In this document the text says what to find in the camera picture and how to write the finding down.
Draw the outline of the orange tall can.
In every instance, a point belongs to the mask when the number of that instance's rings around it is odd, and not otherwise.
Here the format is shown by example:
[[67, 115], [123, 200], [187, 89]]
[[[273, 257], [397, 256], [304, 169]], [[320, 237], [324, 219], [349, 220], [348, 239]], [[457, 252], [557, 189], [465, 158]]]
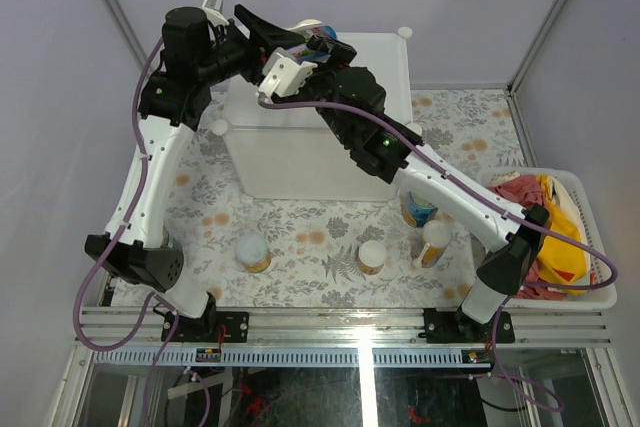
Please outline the orange tall can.
[[303, 38], [303, 42], [287, 50], [288, 54], [298, 61], [325, 62], [329, 57], [327, 52], [320, 49], [321, 39], [337, 40], [336, 31], [329, 25], [317, 19], [306, 19], [289, 27], [288, 31]]

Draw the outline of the white plastic cube cabinet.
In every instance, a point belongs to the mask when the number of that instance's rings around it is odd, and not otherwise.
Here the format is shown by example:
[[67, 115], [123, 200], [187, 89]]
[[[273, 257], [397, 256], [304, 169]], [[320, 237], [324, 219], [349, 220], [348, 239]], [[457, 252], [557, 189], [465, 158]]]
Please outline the white plastic cube cabinet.
[[[347, 33], [337, 37], [357, 51], [354, 66], [366, 67], [386, 91], [385, 113], [413, 121], [406, 39], [397, 33]], [[258, 104], [257, 88], [236, 76], [229, 81], [222, 136], [244, 193], [258, 199], [386, 202], [397, 188], [372, 177], [352, 161], [312, 108], [271, 111]]]

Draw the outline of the short orange can white lid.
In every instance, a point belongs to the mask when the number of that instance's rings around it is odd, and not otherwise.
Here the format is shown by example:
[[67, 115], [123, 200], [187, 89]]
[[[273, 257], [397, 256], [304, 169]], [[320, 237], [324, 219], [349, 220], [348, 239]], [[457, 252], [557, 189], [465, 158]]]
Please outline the short orange can white lid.
[[384, 267], [387, 260], [387, 249], [379, 241], [368, 240], [358, 249], [357, 262], [360, 271], [365, 275], [376, 275]]

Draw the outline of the tall can with spoon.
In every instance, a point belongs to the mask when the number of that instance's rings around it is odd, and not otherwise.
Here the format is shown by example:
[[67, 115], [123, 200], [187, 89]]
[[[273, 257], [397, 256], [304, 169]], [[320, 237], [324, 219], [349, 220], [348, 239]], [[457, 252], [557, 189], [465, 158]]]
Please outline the tall can with spoon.
[[452, 240], [450, 224], [442, 220], [427, 222], [421, 232], [421, 249], [413, 259], [416, 268], [431, 268], [444, 254]]

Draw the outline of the blue can silver top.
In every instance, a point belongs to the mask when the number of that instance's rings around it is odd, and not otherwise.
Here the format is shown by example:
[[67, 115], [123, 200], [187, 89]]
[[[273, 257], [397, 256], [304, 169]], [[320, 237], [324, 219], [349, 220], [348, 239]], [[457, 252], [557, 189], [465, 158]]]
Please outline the blue can silver top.
[[166, 227], [162, 228], [161, 247], [162, 248], [172, 248], [173, 247], [173, 240], [172, 240], [171, 234], [169, 233], [169, 231], [167, 230]]

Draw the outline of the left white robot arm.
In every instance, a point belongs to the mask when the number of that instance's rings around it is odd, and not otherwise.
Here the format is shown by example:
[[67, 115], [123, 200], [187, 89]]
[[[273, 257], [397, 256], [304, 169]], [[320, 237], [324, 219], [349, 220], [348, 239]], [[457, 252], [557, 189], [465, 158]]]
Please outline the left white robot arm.
[[271, 54], [304, 44], [304, 29], [275, 26], [241, 5], [227, 20], [209, 7], [169, 11], [161, 37], [134, 92], [134, 156], [117, 208], [104, 233], [90, 235], [85, 251], [95, 269], [146, 287], [185, 317], [184, 329], [197, 341], [212, 339], [219, 318], [207, 310], [209, 294], [185, 265], [180, 247], [164, 226], [169, 193], [183, 151], [211, 102], [213, 86], [240, 75], [260, 84]]

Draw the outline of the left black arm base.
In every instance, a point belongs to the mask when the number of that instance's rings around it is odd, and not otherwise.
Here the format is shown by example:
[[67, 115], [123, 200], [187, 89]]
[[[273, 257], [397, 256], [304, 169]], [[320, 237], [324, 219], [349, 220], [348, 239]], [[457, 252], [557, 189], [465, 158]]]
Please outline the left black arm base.
[[219, 310], [216, 299], [207, 293], [208, 300], [203, 315], [199, 318], [178, 316], [178, 327], [172, 336], [169, 332], [175, 316], [171, 312], [162, 314], [154, 308], [153, 312], [164, 320], [161, 339], [171, 338], [171, 342], [186, 343], [245, 343], [249, 331], [250, 314], [243, 311]]

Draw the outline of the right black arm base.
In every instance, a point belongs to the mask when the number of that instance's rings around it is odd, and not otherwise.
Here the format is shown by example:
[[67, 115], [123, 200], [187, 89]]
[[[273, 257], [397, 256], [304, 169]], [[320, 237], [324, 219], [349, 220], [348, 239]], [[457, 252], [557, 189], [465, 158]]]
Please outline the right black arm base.
[[494, 340], [499, 344], [515, 342], [511, 316], [504, 311], [499, 313], [497, 327], [493, 328], [492, 320], [485, 324], [478, 323], [460, 309], [426, 308], [423, 310], [423, 329], [418, 337], [429, 344], [489, 343]]

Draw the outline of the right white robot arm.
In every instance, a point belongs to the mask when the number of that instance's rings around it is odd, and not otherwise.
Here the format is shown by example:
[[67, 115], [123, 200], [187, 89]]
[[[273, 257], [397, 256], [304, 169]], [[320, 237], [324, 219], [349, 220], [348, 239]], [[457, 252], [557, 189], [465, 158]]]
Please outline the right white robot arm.
[[548, 211], [505, 200], [447, 164], [421, 137], [384, 112], [386, 94], [374, 75], [354, 67], [353, 47], [312, 36], [326, 55], [300, 90], [352, 161], [365, 173], [405, 188], [462, 223], [487, 250], [456, 316], [458, 334], [478, 341], [523, 284], [547, 235]]

